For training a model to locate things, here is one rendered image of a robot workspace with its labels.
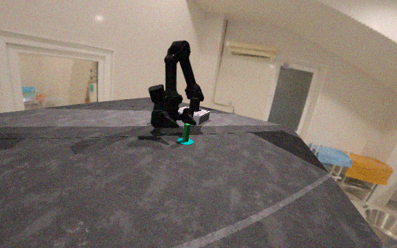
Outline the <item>green rectangular post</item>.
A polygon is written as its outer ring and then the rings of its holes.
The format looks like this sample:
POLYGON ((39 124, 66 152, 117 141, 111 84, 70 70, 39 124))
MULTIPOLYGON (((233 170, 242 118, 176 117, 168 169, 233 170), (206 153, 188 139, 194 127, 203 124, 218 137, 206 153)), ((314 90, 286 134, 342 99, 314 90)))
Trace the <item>green rectangular post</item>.
POLYGON ((184 142, 189 141, 189 135, 190 135, 190 124, 186 123, 184 124, 184 129, 183 129, 183 140, 184 142))

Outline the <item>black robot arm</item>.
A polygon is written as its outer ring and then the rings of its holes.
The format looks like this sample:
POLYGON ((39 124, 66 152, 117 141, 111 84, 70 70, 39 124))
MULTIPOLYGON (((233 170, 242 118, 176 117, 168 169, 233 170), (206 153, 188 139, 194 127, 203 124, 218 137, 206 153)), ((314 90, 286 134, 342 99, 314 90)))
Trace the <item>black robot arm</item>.
POLYGON ((204 100, 204 96, 193 75, 190 65, 190 53, 190 44, 185 40, 174 41, 168 49, 164 60, 165 90, 161 84, 151 86, 148 89, 154 103, 153 110, 159 110, 162 105, 166 110, 170 107, 179 109, 178 105, 183 100, 181 94, 176 91, 176 64, 179 62, 187 84, 185 93, 187 99, 190 99, 190 108, 194 109, 195 112, 201 111, 199 105, 200 101, 204 100))

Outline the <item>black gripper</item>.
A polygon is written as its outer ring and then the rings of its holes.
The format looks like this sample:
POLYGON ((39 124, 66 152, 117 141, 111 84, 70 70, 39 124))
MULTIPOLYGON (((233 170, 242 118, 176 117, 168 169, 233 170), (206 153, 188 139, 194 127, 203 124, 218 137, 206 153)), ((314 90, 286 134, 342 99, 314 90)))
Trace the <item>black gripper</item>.
POLYGON ((152 110, 151 126, 179 128, 176 123, 178 120, 182 120, 184 124, 196 125, 193 115, 194 109, 192 108, 184 108, 183 113, 179 114, 178 108, 170 107, 166 110, 162 105, 159 110, 152 110))

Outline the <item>cyan circle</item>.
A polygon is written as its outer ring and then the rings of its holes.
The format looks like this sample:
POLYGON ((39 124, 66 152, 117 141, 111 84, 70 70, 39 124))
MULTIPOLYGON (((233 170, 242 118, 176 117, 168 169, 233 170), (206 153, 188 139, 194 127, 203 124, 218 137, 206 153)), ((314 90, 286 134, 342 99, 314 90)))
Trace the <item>cyan circle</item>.
POLYGON ((191 140, 191 139, 189 139, 188 142, 184 142, 182 140, 183 140, 183 138, 179 138, 179 139, 177 139, 177 142, 180 144, 183 144, 183 145, 191 145, 193 143, 193 140, 191 140))

